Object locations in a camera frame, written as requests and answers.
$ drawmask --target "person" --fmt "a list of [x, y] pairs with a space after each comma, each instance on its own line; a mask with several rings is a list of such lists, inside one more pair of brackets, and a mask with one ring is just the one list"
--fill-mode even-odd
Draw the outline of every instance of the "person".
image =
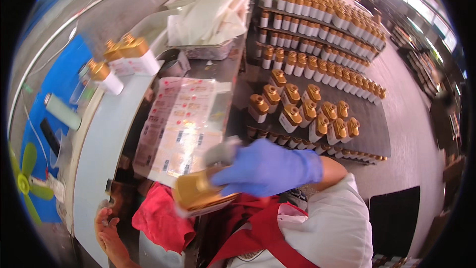
[[[237, 149], [233, 164], [213, 175], [223, 195], [243, 192], [268, 197], [311, 184], [307, 213], [290, 204], [273, 204], [252, 216], [218, 251], [210, 267], [372, 267], [368, 209], [354, 175], [312, 150], [288, 150], [267, 139]], [[118, 268], [139, 267], [116, 232], [109, 208], [95, 220], [97, 240]]]

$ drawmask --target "black phone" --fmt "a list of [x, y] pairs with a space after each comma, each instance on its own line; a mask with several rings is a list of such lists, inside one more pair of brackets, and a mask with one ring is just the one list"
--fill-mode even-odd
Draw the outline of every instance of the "black phone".
[[56, 157], [58, 157], [58, 154], [60, 153], [60, 142], [58, 141], [58, 139], [56, 139], [55, 133], [51, 129], [51, 126], [46, 120], [46, 118], [43, 118], [43, 120], [39, 124], [39, 128], [41, 128], [41, 132], [43, 132], [43, 135], [45, 136], [48, 144], [50, 145], [51, 150], [56, 155]]

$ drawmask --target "gloved hand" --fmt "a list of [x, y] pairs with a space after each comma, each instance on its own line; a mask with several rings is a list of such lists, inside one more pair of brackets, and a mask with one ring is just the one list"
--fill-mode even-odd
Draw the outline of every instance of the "gloved hand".
[[289, 150], [258, 139], [237, 149], [233, 164], [211, 177], [215, 186], [226, 185], [221, 194], [244, 192], [268, 197], [307, 183], [322, 180], [322, 164], [311, 150]]

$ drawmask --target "fan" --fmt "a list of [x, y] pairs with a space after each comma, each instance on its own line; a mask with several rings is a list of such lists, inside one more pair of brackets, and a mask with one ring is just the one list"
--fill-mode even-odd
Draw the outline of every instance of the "fan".
[[33, 203], [30, 199], [29, 193], [44, 199], [51, 200], [54, 196], [54, 192], [51, 188], [42, 187], [30, 182], [30, 175], [35, 167], [36, 163], [36, 148], [33, 143], [28, 142], [23, 152], [23, 161], [21, 164], [21, 170], [18, 165], [18, 161], [15, 157], [13, 149], [9, 145], [10, 152], [10, 162], [11, 167], [13, 168], [13, 176], [15, 178], [15, 183], [17, 184], [18, 192], [23, 194], [25, 199], [25, 204], [27, 206], [28, 213], [30, 214], [33, 221], [40, 226], [41, 219], [39, 218], [38, 212], [33, 206]]

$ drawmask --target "white shirt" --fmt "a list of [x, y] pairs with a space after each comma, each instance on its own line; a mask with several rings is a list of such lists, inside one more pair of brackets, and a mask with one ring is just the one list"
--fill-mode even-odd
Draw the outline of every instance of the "white shirt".
[[[286, 242], [321, 268], [371, 268], [372, 226], [354, 175], [313, 195], [309, 218], [303, 222], [278, 221]], [[284, 267], [268, 250], [241, 255], [227, 268]]]

